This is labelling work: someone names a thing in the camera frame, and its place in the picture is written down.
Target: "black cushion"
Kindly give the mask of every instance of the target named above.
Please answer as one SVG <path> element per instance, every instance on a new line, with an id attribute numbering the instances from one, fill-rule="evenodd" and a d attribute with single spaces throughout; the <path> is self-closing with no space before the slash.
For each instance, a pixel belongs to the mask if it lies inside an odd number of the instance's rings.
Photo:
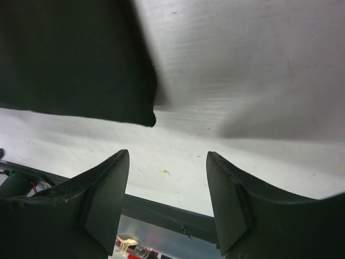
<path id="1" fill-rule="evenodd" d="M 0 5 L 0 107 L 155 125 L 156 74 L 128 0 Z"/>
<path id="2" fill-rule="evenodd" d="M 108 259 L 129 172 L 121 150 L 90 170 L 27 198 L 0 197 L 0 258 Z"/>
<path id="3" fill-rule="evenodd" d="M 216 152 L 208 153 L 206 172 L 220 252 L 226 259 L 343 254 L 345 193 L 323 200 L 293 194 L 239 169 Z"/>

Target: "red wire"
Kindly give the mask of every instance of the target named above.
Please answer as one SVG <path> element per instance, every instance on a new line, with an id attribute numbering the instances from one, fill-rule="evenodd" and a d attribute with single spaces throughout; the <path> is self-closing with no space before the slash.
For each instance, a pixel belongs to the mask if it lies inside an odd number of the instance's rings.
<path id="1" fill-rule="evenodd" d="M 35 194 L 38 193 L 35 183 L 34 183 L 34 182 L 31 182 L 31 185 L 33 186 L 33 191 L 34 191 L 34 193 L 35 193 Z"/>

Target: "black fabric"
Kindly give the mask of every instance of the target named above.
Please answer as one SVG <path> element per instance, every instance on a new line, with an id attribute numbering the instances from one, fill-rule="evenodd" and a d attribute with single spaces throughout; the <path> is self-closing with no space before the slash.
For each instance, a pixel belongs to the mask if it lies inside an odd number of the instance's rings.
<path id="1" fill-rule="evenodd" d="M 0 5 L 0 107 L 155 125 L 156 75 L 128 0 Z"/>

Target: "black plastic part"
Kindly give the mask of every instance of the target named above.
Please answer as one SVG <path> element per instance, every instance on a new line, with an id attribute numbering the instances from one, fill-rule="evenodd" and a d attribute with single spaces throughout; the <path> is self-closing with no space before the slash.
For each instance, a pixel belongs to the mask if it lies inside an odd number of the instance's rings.
<path id="1" fill-rule="evenodd" d="M 2 0 L 0 41 L 0 107 L 155 125 L 132 0 Z"/>
<path id="2" fill-rule="evenodd" d="M 208 153 L 206 170 L 220 250 L 227 259 L 343 256 L 345 193 L 324 200 L 289 193 L 215 152 Z"/>
<path id="3" fill-rule="evenodd" d="M 60 175 L 51 174 L 45 171 L 18 165 L 16 163 L 11 163 L 4 160 L 0 160 L 0 169 L 10 171 L 10 172 L 11 171 L 20 172 L 20 173 L 23 173 L 35 178 L 41 178 L 43 181 L 49 183 L 49 185 L 51 186 L 55 186 L 69 180 L 69 178 L 66 178 Z"/>
<path id="4" fill-rule="evenodd" d="M 128 171 L 128 151 L 119 151 L 30 198 L 0 197 L 1 258 L 107 259 L 113 253 Z"/>
<path id="5" fill-rule="evenodd" d="M 5 150 L 3 148 L 0 148 L 0 159 L 2 159 L 5 156 Z"/>

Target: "white surface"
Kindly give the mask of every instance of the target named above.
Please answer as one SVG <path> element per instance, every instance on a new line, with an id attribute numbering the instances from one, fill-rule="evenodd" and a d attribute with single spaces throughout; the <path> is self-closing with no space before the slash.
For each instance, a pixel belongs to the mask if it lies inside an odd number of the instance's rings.
<path id="1" fill-rule="evenodd" d="M 207 151 L 301 195 L 345 190 L 344 1 L 137 3 L 157 125 L 0 110 L 6 160 L 72 177 L 126 148 L 126 193 L 207 215 Z"/>

